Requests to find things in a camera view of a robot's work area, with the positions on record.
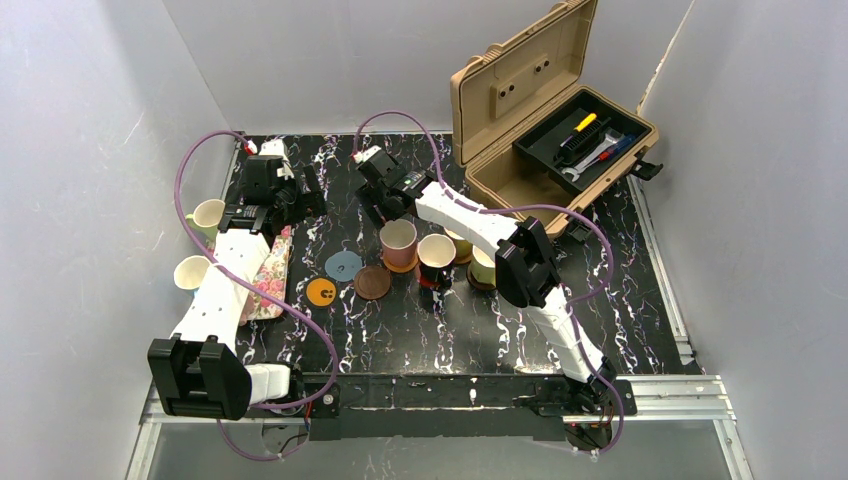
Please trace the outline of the pink mug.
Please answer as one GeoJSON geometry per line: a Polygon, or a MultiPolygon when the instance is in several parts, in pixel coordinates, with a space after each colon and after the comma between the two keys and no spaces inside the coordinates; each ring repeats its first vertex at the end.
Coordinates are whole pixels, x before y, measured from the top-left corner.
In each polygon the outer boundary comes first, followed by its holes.
{"type": "Polygon", "coordinates": [[[395,265],[404,266],[416,255],[417,230],[408,220],[387,221],[379,231],[379,239],[382,258],[387,258],[395,265]]]}

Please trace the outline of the green mug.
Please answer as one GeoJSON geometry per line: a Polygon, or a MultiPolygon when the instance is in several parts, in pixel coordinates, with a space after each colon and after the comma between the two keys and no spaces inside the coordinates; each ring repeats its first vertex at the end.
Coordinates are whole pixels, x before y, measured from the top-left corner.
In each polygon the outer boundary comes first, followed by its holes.
{"type": "Polygon", "coordinates": [[[185,215],[188,226],[207,242],[214,242],[219,232],[218,225],[224,215],[226,204],[220,199],[201,202],[195,210],[185,215]]]}

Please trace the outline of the blue grey coaster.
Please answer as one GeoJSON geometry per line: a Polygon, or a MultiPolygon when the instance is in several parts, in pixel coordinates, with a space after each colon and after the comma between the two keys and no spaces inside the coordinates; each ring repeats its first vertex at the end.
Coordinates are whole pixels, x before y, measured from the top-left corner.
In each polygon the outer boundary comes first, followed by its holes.
{"type": "Polygon", "coordinates": [[[363,266],[362,258],[350,250],[335,253],[324,263],[326,274],[337,282],[353,281],[363,266]]]}

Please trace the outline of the olive mug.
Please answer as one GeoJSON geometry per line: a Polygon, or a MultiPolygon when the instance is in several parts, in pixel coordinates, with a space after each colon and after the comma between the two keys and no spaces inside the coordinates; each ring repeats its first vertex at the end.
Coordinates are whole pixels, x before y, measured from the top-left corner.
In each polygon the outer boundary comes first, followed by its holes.
{"type": "Polygon", "coordinates": [[[423,237],[417,246],[418,269],[427,273],[440,272],[444,289],[452,283],[452,268],[455,248],[449,237],[443,234],[429,234],[423,237]]]}

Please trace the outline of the orange smiley coaster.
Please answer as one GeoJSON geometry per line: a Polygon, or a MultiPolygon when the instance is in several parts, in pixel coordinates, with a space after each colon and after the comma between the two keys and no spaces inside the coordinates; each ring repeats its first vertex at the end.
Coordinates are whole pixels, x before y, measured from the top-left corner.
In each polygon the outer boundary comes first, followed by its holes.
{"type": "Polygon", "coordinates": [[[328,307],[336,299],[337,286],[327,278],[315,277],[307,283],[305,295],[311,305],[318,308],[328,307]]]}

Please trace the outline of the dark brown coaster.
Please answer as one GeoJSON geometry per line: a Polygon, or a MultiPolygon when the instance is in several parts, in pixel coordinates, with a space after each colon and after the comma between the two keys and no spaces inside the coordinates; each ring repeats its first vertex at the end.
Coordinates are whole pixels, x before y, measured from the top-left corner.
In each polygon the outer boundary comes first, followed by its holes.
{"type": "Polygon", "coordinates": [[[360,298],[377,300],[388,294],[392,279],[387,269],[380,266],[367,266],[355,275],[353,283],[354,290],[360,298]]]}

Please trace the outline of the peach mug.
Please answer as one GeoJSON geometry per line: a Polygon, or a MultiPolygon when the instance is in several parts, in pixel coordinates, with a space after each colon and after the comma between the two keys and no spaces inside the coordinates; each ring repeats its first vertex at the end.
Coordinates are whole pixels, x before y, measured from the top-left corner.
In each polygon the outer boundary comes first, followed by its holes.
{"type": "Polygon", "coordinates": [[[445,229],[444,234],[453,242],[455,248],[454,262],[456,264],[469,263],[473,257],[473,245],[468,240],[449,229],[445,229]]]}

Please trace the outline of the blue mug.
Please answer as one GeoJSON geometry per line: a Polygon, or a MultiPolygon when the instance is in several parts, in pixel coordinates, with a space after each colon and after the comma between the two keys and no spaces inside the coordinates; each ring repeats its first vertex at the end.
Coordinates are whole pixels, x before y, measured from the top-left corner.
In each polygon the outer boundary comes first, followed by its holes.
{"type": "Polygon", "coordinates": [[[181,290],[196,292],[211,266],[203,255],[192,255],[183,259],[173,271],[173,282],[181,290]]]}

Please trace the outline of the yellow mug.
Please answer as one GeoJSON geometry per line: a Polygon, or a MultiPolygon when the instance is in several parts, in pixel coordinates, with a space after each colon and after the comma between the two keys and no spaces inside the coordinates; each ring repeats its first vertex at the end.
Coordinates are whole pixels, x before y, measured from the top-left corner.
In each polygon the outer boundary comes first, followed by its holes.
{"type": "Polygon", "coordinates": [[[496,286],[495,261],[477,246],[472,247],[472,260],[468,271],[478,284],[486,287],[496,286]]]}

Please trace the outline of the orange wooden coaster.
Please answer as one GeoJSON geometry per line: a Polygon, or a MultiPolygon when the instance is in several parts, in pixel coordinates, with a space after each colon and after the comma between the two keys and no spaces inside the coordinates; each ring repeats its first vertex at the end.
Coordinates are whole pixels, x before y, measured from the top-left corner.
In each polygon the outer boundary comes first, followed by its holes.
{"type": "Polygon", "coordinates": [[[417,255],[414,255],[414,256],[412,257],[412,260],[411,260],[408,264],[406,264],[406,265],[404,265],[404,266],[398,266],[398,265],[395,265],[395,264],[391,263],[391,262],[390,262],[387,258],[385,258],[385,257],[383,257],[383,258],[382,258],[382,262],[383,262],[383,265],[384,265],[384,266],[385,266],[385,267],[386,267],[389,271],[391,271],[391,272],[393,272],[393,273],[404,274],[404,273],[408,273],[408,272],[410,272],[410,271],[412,271],[413,269],[415,269],[415,268],[416,268],[417,264],[419,263],[419,258],[418,258],[418,256],[417,256],[417,255]]]}

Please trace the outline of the red coaster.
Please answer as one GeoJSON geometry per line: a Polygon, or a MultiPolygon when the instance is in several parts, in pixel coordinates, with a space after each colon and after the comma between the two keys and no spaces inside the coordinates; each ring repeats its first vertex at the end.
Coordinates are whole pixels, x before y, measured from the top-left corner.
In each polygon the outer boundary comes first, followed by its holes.
{"type": "Polygon", "coordinates": [[[422,288],[438,290],[442,287],[439,271],[427,273],[418,269],[416,271],[416,279],[422,288]]]}

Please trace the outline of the dark walnut coaster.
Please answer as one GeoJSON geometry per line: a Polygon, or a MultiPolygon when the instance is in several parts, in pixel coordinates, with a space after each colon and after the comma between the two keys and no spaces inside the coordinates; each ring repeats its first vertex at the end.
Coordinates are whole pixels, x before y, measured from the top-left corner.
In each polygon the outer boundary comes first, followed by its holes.
{"type": "Polygon", "coordinates": [[[466,271],[466,278],[467,281],[477,290],[493,291],[496,289],[496,286],[494,284],[481,283],[477,281],[470,269],[466,271]]]}

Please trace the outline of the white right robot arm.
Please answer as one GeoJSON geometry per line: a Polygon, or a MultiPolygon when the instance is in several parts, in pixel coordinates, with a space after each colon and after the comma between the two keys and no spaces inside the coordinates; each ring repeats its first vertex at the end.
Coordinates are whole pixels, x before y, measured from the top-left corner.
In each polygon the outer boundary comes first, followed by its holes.
{"type": "Polygon", "coordinates": [[[616,373],[576,320],[552,243],[538,219],[492,213],[432,174],[406,168],[380,147],[358,152],[353,160],[365,180],[357,196],[373,221],[410,214],[459,235],[493,260],[498,293],[528,311],[572,382],[576,407],[593,412],[606,402],[623,406],[614,386],[616,373]]]}

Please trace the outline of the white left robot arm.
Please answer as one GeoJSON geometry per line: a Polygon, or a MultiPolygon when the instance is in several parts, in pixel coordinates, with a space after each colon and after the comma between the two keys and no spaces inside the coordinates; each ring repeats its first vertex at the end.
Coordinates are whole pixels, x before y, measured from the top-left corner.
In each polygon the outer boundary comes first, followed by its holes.
{"type": "Polygon", "coordinates": [[[210,199],[191,215],[215,250],[187,312],[147,359],[163,410],[172,416],[238,420],[248,408],[294,397],[291,369],[243,365],[236,333],[254,280],[284,226],[326,214],[313,167],[297,177],[283,155],[252,155],[234,201],[210,199]]]}

